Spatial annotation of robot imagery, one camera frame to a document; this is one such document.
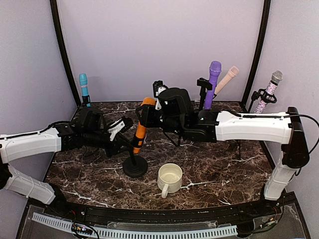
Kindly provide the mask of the orange toy microphone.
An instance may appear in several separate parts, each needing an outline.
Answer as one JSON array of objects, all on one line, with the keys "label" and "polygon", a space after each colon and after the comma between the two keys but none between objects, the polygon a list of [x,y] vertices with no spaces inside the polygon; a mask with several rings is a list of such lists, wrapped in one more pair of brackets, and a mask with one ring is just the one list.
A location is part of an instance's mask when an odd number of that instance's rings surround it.
[{"label": "orange toy microphone", "polygon": [[[143,102],[141,103],[141,106],[143,106],[143,105],[155,106],[156,101],[153,98],[146,97],[146,98],[144,98]],[[134,146],[133,153],[135,153],[135,154],[139,153],[139,151],[144,143],[146,132],[147,132],[147,129],[143,125],[141,125],[141,123],[139,122],[138,127],[137,127],[137,131],[136,131],[136,134],[134,135],[133,143],[132,143]]]}]

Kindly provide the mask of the black stand of orange microphone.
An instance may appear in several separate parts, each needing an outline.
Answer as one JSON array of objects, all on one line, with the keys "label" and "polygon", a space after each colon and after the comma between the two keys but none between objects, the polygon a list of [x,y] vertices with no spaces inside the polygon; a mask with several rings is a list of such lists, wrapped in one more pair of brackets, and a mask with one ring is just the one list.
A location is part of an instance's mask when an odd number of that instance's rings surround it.
[{"label": "black stand of orange microphone", "polygon": [[124,173],[131,178],[139,178],[146,174],[148,170],[147,161],[141,156],[135,156],[133,146],[128,151],[129,157],[122,164]]}]

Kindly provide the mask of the black stand of purple microphone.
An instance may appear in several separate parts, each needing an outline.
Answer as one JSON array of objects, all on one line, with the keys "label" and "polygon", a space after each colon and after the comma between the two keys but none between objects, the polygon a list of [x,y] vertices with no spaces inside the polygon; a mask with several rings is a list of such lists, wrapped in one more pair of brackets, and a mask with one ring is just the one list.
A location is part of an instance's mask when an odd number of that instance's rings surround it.
[{"label": "black stand of purple microphone", "polygon": [[199,102],[199,110],[203,110],[204,107],[204,102],[205,102],[205,98],[206,98],[206,93],[209,90],[212,90],[212,84],[204,79],[204,78],[199,78],[197,79],[197,86],[200,86],[200,102]]}]

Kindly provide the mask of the blue toy microphone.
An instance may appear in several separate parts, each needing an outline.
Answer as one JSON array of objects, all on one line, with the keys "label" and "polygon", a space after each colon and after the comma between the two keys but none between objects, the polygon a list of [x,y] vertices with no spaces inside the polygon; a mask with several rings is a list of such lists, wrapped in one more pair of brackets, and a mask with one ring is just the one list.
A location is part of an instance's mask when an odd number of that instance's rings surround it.
[{"label": "blue toy microphone", "polygon": [[85,73],[82,73],[79,75],[79,83],[81,86],[83,105],[90,107],[91,101],[90,101],[90,96],[88,91],[88,79]]}]

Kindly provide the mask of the purple toy microphone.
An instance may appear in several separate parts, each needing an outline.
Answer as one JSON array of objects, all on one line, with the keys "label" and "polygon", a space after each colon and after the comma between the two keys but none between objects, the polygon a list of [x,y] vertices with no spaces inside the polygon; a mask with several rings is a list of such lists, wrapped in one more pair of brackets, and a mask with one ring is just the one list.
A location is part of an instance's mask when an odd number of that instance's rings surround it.
[{"label": "purple toy microphone", "polygon": [[212,85],[212,89],[208,90],[205,97],[204,109],[210,110],[212,101],[215,94],[215,89],[217,86],[217,80],[221,73],[221,63],[219,61],[212,61],[209,67],[209,83]]}]

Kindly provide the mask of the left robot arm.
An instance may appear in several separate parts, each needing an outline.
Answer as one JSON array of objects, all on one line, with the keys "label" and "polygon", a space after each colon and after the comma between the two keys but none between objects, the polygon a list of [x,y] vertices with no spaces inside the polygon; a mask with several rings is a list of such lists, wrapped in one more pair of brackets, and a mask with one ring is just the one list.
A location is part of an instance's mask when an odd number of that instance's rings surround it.
[{"label": "left robot arm", "polygon": [[84,107],[79,116],[71,121],[57,121],[47,128],[22,134],[0,137],[0,187],[26,198],[50,205],[59,217],[70,213],[70,205],[58,186],[44,183],[28,176],[13,166],[11,161],[38,155],[69,151],[83,146],[103,149],[108,157],[126,151],[129,141],[123,134],[133,126],[133,120],[121,117],[107,123],[103,112]]}]

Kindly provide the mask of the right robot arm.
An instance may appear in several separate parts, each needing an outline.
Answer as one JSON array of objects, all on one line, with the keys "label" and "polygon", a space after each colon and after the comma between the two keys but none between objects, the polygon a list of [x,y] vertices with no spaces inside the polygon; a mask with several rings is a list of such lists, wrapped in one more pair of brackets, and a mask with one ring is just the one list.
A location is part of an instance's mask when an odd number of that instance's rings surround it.
[{"label": "right robot arm", "polygon": [[136,114],[139,127],[160,128],[193,142],[256,140],[281,144],[279,162],[264,187],[264,197],[254,206],[259,216],[273,209],[273,201],[280,198],[294,173],[310,160],[301,116],[294,107],[273,114],[196,111],[187,90],[168,88],[154,99],[145,98]]}]

